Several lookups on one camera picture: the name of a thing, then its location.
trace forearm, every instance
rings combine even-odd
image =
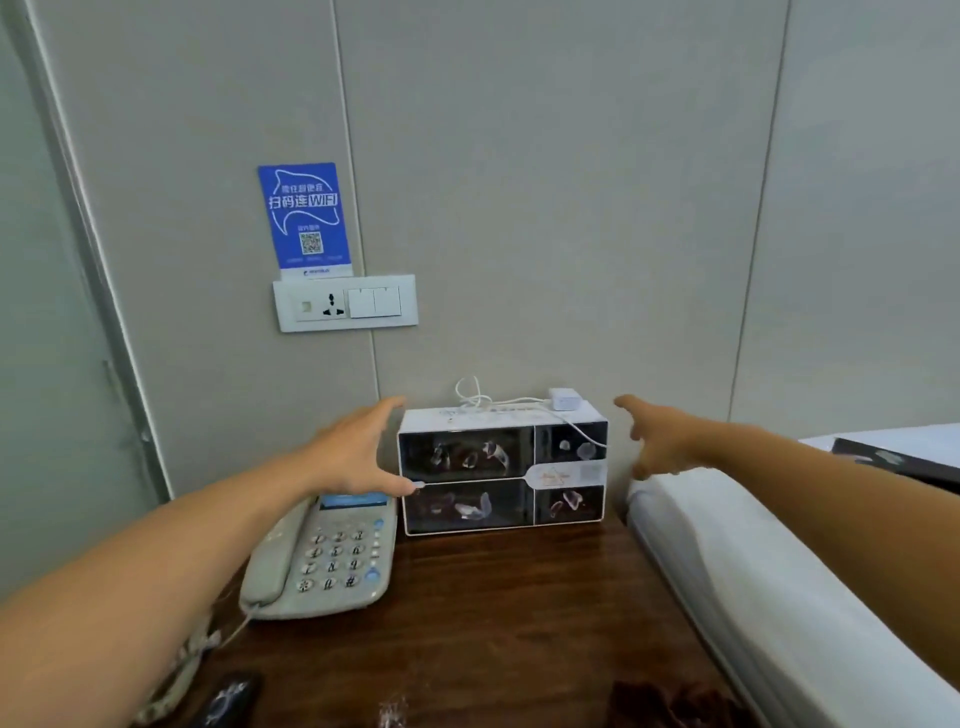
[[[960,498],[748,425],[711,424],[701,458],[960,686]]]
[[[280,458],[178,498],[12,597],[0,610],[0,724],[126,725],[253,547],[306,495],[297,472]]]

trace bed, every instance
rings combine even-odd
[[[960,467],[960,424],[841,436]],[[960,725],[960,693],[722,473],[633,483],[627,523],[770,726]]]

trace hand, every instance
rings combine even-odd
[[[630,438],[642,440],[640,456],[634,463],[634,477],[646,480],[658,473],[677,474],[706,465],[704,451],[709,430],[717,423],[662,407],[633,395],[623,395],[613,403],[634,418]]]
[[[390,413],[404,404],[403,397],[381,400],[373,407],[361,407],[320,430],[297,450],[299,461],[313,493],[360,494],[380,491],[388,496],[409,496],[416,489],[405,477],[380,470],[376,449],[387,428]]]

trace corded telephone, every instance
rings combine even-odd
[[[300,619],[366,607],[390,584],[395,539],[394,498],[304,500],[253,551],[240,608],[251,619]]]

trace wooden table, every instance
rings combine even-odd
[[[592,728],[613,680],[731,693],[616,520],[401,541],[368,609],[253,622],[208,656],[180,722],[233,669],[266,678],[252,728],[371,728],[389,703],[408,728]]]

